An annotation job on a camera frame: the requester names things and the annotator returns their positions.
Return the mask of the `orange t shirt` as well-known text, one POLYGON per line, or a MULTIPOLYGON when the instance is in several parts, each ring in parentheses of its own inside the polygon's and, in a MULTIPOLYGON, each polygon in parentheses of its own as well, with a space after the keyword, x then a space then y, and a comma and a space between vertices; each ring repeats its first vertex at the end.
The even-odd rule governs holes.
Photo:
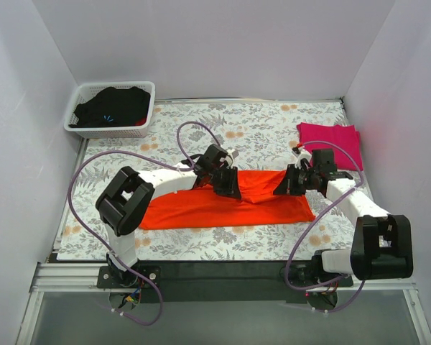
POLYGON ((315 215, 305 196, 274 195, 285 171, 242 170, 241 199, 216 195, 206 185, 154 199, 139 225, 144 230, 256 226, 311 222, 315 215))

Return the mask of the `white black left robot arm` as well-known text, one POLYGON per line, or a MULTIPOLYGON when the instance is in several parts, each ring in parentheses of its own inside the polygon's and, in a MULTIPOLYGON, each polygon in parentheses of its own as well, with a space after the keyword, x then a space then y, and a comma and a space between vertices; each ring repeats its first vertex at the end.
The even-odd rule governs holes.
POLYGON ((137 172, 121 168, 96 201, 96 209, 104 222, 108 244, 108 269, 111 277, 122 286, 131 286, 139 259, 134 248, 134 232, 142 222, 154 199, 181 190, 193 190, 210 185, 218 196, 240 199, 236 150, 224 150, 210 145, 204 154, 195 156, 194 167, 182 161, 170 169, 137 172))

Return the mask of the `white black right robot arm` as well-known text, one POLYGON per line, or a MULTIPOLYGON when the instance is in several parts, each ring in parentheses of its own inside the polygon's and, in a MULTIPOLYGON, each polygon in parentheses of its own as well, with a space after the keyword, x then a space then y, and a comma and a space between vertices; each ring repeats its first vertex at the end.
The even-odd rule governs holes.
POLYGON ((295 290, 332 285, 354 276, 358 280, 404 279, 414 270, 411 223, 376 205, 346 171, 335 163, 334 151, 308 152, 301 144, 293 147, 296 161, 287 166, 276 196, 303 196, 309 190, 321 193, 339 207, 353 224, 351 248, 318 250, 308 261, 287 260, 284 279, 295 290))

